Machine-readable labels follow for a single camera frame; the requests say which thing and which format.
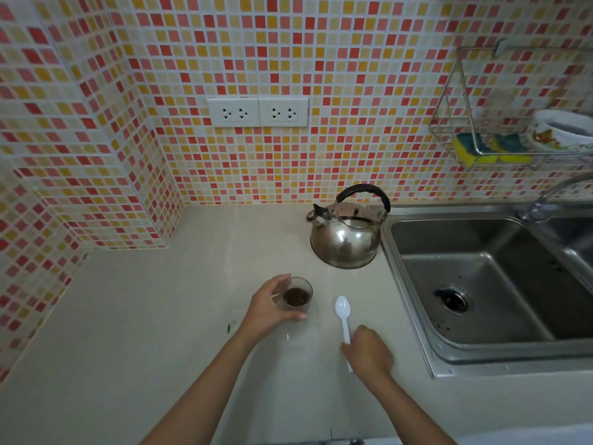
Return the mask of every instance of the spoon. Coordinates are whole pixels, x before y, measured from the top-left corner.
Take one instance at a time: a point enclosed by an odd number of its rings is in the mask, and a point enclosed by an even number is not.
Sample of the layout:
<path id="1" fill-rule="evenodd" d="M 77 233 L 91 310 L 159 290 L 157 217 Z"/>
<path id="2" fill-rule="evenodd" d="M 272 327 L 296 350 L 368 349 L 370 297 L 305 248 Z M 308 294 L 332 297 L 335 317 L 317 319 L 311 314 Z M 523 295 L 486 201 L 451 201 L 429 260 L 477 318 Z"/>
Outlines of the spoon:
<path id="1" fill-rule="evenodd" d="M 336 314 L 342 319 L 342 330 L 344 331 L 344 343 L 350 344 L 350 330 L 348 329 L 348 322 L 350 317 L 350 303 L 344 295 L 340 295 L 336 300 Z M 352 367 L 348 363 L 348 371 L 352 372 Z"/>

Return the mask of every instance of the glass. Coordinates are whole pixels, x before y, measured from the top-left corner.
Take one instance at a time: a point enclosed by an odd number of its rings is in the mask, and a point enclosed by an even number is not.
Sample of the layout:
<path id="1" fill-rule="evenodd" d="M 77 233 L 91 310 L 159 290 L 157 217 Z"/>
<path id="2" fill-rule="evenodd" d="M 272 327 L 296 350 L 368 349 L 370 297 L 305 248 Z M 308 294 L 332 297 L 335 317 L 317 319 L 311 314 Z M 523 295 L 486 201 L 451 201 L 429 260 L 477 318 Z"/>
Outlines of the glass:
<path id="1" fill-rule="evenodd" d="M 313 298 L 313 287 L 305 279 L 293 276 L 280 283 L 280 302 L 284 310 L 307 312 Z"/>

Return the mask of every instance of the hand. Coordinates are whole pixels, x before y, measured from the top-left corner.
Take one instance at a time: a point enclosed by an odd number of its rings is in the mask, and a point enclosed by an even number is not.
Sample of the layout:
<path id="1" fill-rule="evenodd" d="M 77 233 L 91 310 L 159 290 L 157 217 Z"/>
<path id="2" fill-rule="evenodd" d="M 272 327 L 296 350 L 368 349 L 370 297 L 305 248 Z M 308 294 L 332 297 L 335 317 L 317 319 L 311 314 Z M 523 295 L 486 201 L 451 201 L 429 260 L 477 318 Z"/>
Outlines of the hand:
<path id="1" fill-rule="evenodd" d="M 266 281 L 251 298 L 247 314 L 245 314 L 237 332 L 248 337 L 254 345 L 274 331 L 282 322 L 307 318 L 304 313 L 283 311 L 276 305 L 279 297 L 274 299 L 273 295 L 278 293 L 282 281 L 290 277 L 290 275 L 273 277 Z"/>
<path id="2" fill-rule="evenodd" d="M 374 329 L 362 324 L 352 333 L 350 340 L 350 345 L 342 344 L 342 353 L 363 383 L 390 376 L 393 354 Z"/>

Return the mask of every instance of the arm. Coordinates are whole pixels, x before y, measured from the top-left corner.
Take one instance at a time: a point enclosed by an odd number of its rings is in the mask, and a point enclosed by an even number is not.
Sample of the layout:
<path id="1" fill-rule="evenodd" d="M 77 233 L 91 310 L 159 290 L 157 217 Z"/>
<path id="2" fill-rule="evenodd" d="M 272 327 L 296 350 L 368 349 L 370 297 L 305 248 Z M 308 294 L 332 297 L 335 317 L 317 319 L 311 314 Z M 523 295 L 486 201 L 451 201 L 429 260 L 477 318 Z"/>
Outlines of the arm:
<path id="1" fill-rule="evenodd" d="M 379 334 L 359 326 L 342 352 L 369 391 L 387 412 L 404 445 L 456 445 L 391 377 L 393 355 Z"/>
<path id="2" fill-rule="evenodd" d="M 273 300 L 278 284 L 287 278 L 276 276 L 255 293 L 237 332 L 140 445 L 210 443 L 251 350 L 283 321 L 305 319 L 300 312 L 282 311 Z"/>

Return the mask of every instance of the kettle spout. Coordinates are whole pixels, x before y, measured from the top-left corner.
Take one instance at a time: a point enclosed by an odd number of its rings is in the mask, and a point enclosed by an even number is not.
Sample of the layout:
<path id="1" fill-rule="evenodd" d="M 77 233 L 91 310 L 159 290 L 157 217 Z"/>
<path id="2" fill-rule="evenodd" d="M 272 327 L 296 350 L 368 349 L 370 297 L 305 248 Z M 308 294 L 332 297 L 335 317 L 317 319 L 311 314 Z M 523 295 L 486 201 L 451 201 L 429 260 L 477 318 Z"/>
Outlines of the kettle spout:
<path id="1" fill-rule="evenodd" d="M 313 205 L 313 210 L 310 210 L 307 214 L 307 221 L 312 223 L 313 226 L 319 228 L 326 224 L 327 220 L 325 216 L 329 213 L 327 208 L 322 208 L 318 205 Z"/>

